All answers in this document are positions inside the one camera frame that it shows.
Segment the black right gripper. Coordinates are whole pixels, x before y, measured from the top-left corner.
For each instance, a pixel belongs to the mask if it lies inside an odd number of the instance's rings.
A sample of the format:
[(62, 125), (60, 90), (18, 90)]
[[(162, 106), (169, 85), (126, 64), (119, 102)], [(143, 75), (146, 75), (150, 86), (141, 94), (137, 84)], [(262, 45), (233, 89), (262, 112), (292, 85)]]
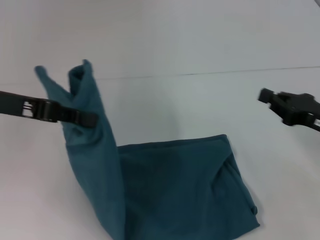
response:
[(287, 92), (275, 94), (272, 90), (263, 88), (259, 93), (258, 101), (269, 103), (269, 108), (287, 126), (300, 125), (316, 131), (320, 129), (320, 103), (310, 94)]

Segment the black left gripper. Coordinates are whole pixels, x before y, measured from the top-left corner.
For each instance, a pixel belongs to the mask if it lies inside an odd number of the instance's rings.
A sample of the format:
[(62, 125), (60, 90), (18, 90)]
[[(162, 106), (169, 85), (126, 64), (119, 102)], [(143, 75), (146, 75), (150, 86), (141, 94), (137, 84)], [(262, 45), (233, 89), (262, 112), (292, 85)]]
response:
[(85, 128), (97, 125), (97, 114), (60, 105), (49, 99), (0, 92), (0, 113), (39, 121), (72, 123)]

